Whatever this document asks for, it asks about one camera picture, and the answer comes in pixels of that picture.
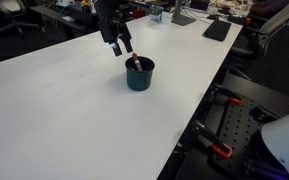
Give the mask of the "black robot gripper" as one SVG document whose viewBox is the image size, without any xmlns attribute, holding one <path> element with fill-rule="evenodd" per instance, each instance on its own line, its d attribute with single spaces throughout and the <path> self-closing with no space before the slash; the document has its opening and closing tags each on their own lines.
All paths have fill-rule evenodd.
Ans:
<svg viewBox="0 0 289 180">
<path fill-rule="evenodd" d="M 118 21 L 113 21 L 112 19 L 102 19 L 98 22 L 98 27 L 103 41 L 110 44 L 115 56 L 122 54 L 120 46 L 117 43 L 117 38 L 120 34 L 120 39 L 124 43 L 127 52 L 131 53 L 133 51 L 131 45 L 132 37 L 126 24 L 120 24 Z"/>
</svg>

